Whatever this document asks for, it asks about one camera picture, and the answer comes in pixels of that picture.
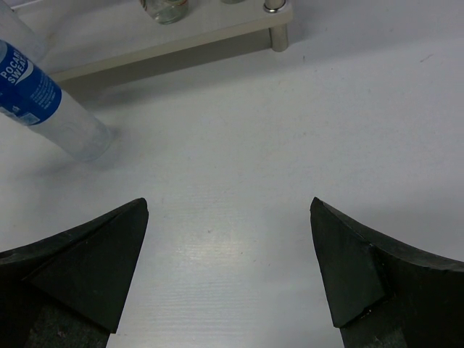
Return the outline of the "water bottle blue label front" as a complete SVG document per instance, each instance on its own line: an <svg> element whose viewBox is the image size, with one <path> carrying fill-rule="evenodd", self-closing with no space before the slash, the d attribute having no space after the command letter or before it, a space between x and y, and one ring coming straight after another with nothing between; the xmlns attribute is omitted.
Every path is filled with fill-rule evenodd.
<svg viewBox="0 0 464 348"><path fill-rule="evenodd" d="M1 113L82 162L100 157L112 140L105 124L6 41L1 41Z"/></svg>

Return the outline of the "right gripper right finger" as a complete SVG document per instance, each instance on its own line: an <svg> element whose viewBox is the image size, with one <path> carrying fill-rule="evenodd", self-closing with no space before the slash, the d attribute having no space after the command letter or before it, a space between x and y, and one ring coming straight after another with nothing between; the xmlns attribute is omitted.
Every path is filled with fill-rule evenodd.
<svg viewBox="0 0 464 348"><path fill-rule="evenodd" d="M373 230L314 198L312 240L345 347L462 347L463 263Z"/></svg>

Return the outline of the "water bottle blue label rear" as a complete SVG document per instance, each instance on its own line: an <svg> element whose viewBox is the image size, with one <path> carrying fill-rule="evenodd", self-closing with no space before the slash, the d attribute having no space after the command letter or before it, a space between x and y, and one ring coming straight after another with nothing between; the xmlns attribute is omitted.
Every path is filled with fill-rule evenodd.
<svg viewBox="0 0 464 348"><path fill-rule="evenodd" d="M46 38L23 22L6 1L1 1L1 40L18 49L41 69L44 68L44 59L49 53Z"/></svg>

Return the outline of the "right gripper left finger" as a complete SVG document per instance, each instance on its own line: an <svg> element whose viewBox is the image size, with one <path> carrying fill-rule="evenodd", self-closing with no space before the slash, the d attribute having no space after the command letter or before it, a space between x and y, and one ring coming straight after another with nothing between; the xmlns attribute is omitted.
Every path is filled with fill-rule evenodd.
<svg viewBox="0 0 464 348"><path fill-rule="evenodd" d="M144 198L1 252L2 347L105 347L148 224Z"/></svg>

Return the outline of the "water bottle blue label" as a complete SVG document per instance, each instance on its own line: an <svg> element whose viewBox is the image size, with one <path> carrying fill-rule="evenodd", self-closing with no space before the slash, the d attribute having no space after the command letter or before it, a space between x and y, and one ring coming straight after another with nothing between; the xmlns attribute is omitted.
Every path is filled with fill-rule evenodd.
<svg viewBox="0 0 464 348"><path fill-rule="evenodd" d="M112 140L105 124L6 41L1 41L1 113L82 162L100 157Z"/></svg>
<svg viewBox="0 0 464 348"><path fill-rule="evenodd" d="M41 69L44 68L44 59L49 53L46 38L23 22L6 1L1 1L1 40L18 49Z"/></svg>

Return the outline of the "white two-tier shelf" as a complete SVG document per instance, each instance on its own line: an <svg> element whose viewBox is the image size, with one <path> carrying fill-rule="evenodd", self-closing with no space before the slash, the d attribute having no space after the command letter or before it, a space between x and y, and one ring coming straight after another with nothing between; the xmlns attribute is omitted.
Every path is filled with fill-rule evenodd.
<svg viewBox="0 0 464 348"><path fill-rule="evenodd" d="M190 1L186 17L169 25L139 1L31 1L14 11L47 40L40 67L79 101L121 81L119 67L283 27L294 16L290 1L276 10L263 1Z"/></svg>

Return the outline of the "clear glass bottle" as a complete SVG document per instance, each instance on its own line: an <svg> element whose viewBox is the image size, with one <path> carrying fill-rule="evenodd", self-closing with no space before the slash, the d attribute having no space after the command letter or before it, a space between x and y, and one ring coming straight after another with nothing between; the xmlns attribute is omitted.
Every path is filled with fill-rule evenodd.
<svg viewBox="0 0 464 348"><path fill-rule="evenodd" d="M161 25L178 22L189 11L188 0L140 0L139 2L144 11Z"/></svg>

